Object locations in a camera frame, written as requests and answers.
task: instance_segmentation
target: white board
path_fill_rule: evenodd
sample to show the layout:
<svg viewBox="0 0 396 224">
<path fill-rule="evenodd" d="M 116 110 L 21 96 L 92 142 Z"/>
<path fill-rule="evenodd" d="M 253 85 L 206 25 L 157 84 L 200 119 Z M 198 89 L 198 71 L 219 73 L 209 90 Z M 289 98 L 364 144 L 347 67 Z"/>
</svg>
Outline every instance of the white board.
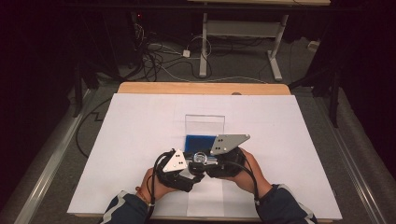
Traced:
<svg viewBox="0 0 396 224">
<path fill-rule="evenodd" d="M 115 94 L 67 212 L 103 214 L 120 191 L 134 193 L 158 156 L 184 149 L 186 114 L 225 116 L 224 133 L 250 135 L 241 147 L 270 183 L 288 185 L 317 218 L 342 218 L 291 95 Z M 165 195 L 153 216 L 258 217 L 252 195 L 208 176 L 190 193 Z"/>
</svg>

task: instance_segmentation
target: gray carpet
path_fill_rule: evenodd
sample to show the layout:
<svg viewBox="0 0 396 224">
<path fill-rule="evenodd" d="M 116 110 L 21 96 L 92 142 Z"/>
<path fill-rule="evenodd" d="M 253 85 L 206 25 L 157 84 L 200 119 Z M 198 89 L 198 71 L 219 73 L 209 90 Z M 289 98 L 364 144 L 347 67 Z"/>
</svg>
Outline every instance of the gray carpet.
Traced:
<svg viewBox="0 0 396 224">
<path fill-rule="evenodd" d="M 209 58 L 211 64 L 212 76 L 210 80 L 218 78 L 228 78 L 233 76 L 257 78 L 261 81 L 274 83 L 271 69 L 267 65 L 265 51 L 271 48 L 271 41 L 265 40 L 257 47 L 245 47 L 243 49 L 234 50 L 226 56 L 216 56 L 216 54 L 224 53 L 224 49 L 213 49 L 213 55 Z M 284 77 L 283 83 L 290 83 L 304 76 L 314 53 L 306 50 L 307 41 L 302 39 L 294 44 L 283 43 L 277 55 L 277 60 Z M 168 47 L 181 52 L 184 48 L 167 43 Z M 162 54 L 165 60 L 172 60 L 177 56 Z M 193 71 L 198 71 L 198 61 L 184 60 L 192 63 Z M 127 74 L 130 70 L 125 64 L 120 65 L 123 74 Z M 191 66 L 188 63 L 175 64 L 167 69 L 174 77 L 200 80 L 194 78 L 191 74 Z M 158 81 L 179 81 L 171 77 L 163 70 L 158 74 Z M 105 76 L 100 75 L 101 87 L 94 95 L 92 103 L 89 105 L 88 111 L 102 103 L 108 97 L 117 91 L 118 83 L 107 80 Z M 223 79 L 220 82 L 255 82 L 252 79 L 234 78 Z M 327 125 L 326 119 L 323 117 L 318 108 L 317 99 L 310 94 L 309 88 L 300 88 L 292 92 L 297 96 L 299 106 L 302 110 L 305 123 L 312 137 L 314 145 L 318 151 L 319 158 L 323 164 L 327 177 L 335 193 L 335 199 L 338 202 L 343 220 L 336 223 L 372 223 L 361 202 L 360 195 L 356 191 L 347 168 L 345 167 L 338 145 L 332 136 L 332 130 Z M 99 117 L 102 118 L 108 107 L 108 103 L 100 106 L 96 111 L 100 112 Z M 385 169 L 382 161 L 377 157 L 370 141 L 367 139 L 362 130 L 359 121 L 351 111 L 347 103 L 347 99 L 343 93 L 340 94 L 340 105 L 338 111 L 339 131 L 345 137 L 346 144 L 351 148 L 351 154 L 356 159 L 361 172 L 369 183 L 374 196 L 377 198 L 378 205 L 383 212 L 386 220 L 393 220 L 395 209 L 395 182 L 394 179 Z M 31 168 L 21 181 L 14 195 L 2 211 L 0 223 L 13 223 L 21 211 L 24 202 L 29 196 L 35 182 L 40 176 L 46 162 L 50 158 L 54 143 L 59 136 L 62 137 L 62 130 L 67 126 L 67 122 L 60 123 L 59 129 L 51 137 L 49 142 L 43 147 L 42 151 L 37 155 Z M 79 130 L 80 145 L 85 153 L 89 154 L 96 135 L 101 127 L 100 121 L 94 121 L 93 116 L 89 116 Z M 74 217 L 66 214 L 66 210 L 73 196 L 74 190 L 78 184 L 79 177 L 83 171 L 86 159 L 78 151 L 75 140 L 71 142 L 64 156 L 63 162 L 54 177 L 49 190 L 43 199 L 41 205 L 35 213 L 32 223 L 97 223 L 99 218 L 91 217 Z M 175 221 L 154 221 L 154 223 L 188 223 Z"/>
</svg>

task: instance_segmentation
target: blue object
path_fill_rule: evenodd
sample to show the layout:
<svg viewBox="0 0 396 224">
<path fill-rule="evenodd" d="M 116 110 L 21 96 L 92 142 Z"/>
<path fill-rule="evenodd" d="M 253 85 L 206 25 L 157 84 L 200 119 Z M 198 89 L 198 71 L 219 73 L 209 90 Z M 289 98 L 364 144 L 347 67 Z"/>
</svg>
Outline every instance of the blue object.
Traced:
<svg viewBox="0 0 396 224">
<path fill-rule="evenodd" d="M 185 152 L 196 153 L 199 151 L 209 154 L 215 142 L 216 136 L 211 135 L 187 135 L 186 145 L 184 146 Z"/>
</svg>

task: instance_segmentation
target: wooden edge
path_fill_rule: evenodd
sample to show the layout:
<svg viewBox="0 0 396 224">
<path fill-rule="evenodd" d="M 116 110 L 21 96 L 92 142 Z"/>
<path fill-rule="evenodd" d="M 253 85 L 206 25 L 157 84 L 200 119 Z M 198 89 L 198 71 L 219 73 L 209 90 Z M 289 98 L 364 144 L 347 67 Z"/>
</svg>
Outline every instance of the wooden edge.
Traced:
<svg viewBox="0 0 396 224">
<path fill-rule="evenodd" d="M 290 95 L 290 90 L 284 84 L 123 82 L 118 93 Z"/>
<path fill-rule="evenodd" d="M 103 214 L 70 214 L 76 217 L 102 217 Z M 257 217 L 151 217 L 158 220 L 186 220 L 186 221 L 242 221 L 242 222 L 260 222 Z M 327 218 L 319 218 L 318 223 L 333 223 L 334 220 Z"/>
<path fill-rule="evenodd" d="M 252 4 L 252 5 L 281 5 L 281 6 L 307 6 L 326 7 L 330 0 L 188 0 L 189 2 L 224 3 L 224 4 Z"/>
</svg>

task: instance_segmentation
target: hand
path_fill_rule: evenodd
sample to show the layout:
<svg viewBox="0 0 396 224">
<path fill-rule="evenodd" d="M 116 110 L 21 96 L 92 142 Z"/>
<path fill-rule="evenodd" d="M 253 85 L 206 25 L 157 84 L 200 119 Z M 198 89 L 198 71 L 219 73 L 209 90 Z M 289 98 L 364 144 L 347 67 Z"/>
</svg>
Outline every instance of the hand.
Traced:
<svg viewBox="0 0 396 224">
<path fill-rule="evenodd" d="M 142 181 L 142 185 L 140 186 L 141 188 L 141 193 L 145 196 L 146 200 L 148 200 L 148 202 L 150 202 L 151 200 L 151 196 L 149 195 L 149 190 L 151 190 L 151 183 L 152 183 L 152 179 L 154 176 L 152 176 L 152 170 L 153 168 L 149 168 L 146 171 L 145 177 L 143 178 Z M 160 200 L 163 195 L 169 193 L 169 192 L 173 192 L 176 191 L 177 189 L 172 189 L 172 188 L 168 188 L 165 185 L 163 185 L 162 183 L 160 183 L 160 181 L 158 180 L 158 177 L 155 176 L 154 178 L 154 197 L 155 200 L 158 201 Z"/>
<path fill-rule="evenodd" d="M 264 175 L 262 174 L 262 169 L 260 168 L 260 165 L 257 163 L 253 155 L 242 148 L 241 150 L 247 158 L 247 161 L 245 161 L 245 167 L 248 170 L 250 170 L 251 167 L 251 171 L 256 178 L 257 188 L 259 190 L 259 197 L 261 198 L 272 188 L 272 185 L 265 179 Z M 250 193 L 254 193 L 253 180 L 251 179 L 251 176 L 248 175 L 248 173 L 244 170 L 234 177 L 223 177 L 222 179 L 233 181 L 240 189 L 246 190 Z"/>
</svg>

